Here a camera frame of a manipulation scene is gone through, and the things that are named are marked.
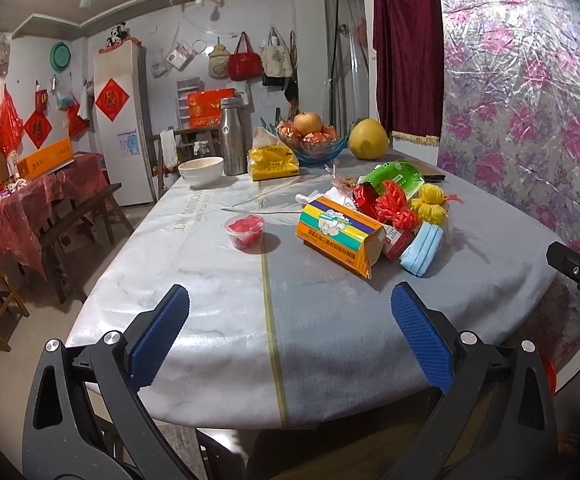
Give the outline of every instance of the refrigerator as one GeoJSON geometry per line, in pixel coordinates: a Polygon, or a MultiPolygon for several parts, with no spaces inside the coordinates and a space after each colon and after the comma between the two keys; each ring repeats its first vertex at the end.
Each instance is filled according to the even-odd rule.
{"type": "Polygon", "coordinates": [[[156,166],[145,48],[132,41],[94,57],[97,129],[111,184],[120,182],[121,206],[155,202],[152,168],[156,166]]]}

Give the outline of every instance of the blue glass bowl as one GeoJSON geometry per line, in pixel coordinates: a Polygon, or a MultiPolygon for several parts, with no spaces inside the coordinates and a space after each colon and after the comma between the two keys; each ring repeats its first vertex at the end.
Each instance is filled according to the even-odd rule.
{"type": "Polygon", "coordinates": [[[272,124],[266,124],[263,119],[261,120],[261,124],[267,131],[281,139],[281,141],[294,152],[296,158],[299,160],[299,165],[306,168],[314,168],[317,166],[323,167],[324,164],[337,158],[339,153],[348,146],[348,138],[350,137],[350,131],[352,130],[352,128],[350,128],[345,136],[334,142],[317,142],[316,144],[309,144],[307,142],[301,142],[300,140],[290,139],[289,137],[282,137],[279,130],[277,130],[272,124]]]}

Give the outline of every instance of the blue gripper pad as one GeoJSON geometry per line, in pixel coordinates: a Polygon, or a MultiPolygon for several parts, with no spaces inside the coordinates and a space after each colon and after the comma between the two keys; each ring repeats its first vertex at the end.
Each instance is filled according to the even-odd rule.
{"type": "Polygon", "coordinates": [[[173,285],[154,309],[155,316],[128,356],[128,384],[138,392],[150,386],[190,313],[185,288],[173,285]]]}
{"type": "Polygon", "coordinates": [[[426,307],[401,284],[392,290],[390,307],[426,379],[447,394],[454,381],[452,353],[423,312],[426,307]]]}

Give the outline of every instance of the blue face mask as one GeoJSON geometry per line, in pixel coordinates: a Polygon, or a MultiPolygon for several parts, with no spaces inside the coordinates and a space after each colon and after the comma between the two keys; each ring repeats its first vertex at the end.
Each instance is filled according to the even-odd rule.
{"type": "Polygon", "coordinates": [[[401,255],[401,267],[415,276],[423,276],[443,238],[444,230],[441,227],[423,222],[419,233],[401,255]]]}

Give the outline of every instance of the curtain fringe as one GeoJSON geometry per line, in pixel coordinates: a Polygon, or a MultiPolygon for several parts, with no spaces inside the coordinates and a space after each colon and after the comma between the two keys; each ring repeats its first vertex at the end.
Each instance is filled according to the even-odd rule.
{"type": "Polygon", "coordinates": [[[392,136],[395,139],[403,139],[409,140],[410,142],[414,142],[415,144],[422,144],[423,146],[438,146],[439,145],[439,138],[438,137],[419,137],[413,134],[404,134],[403,132],[392,132],[392,136]]]}

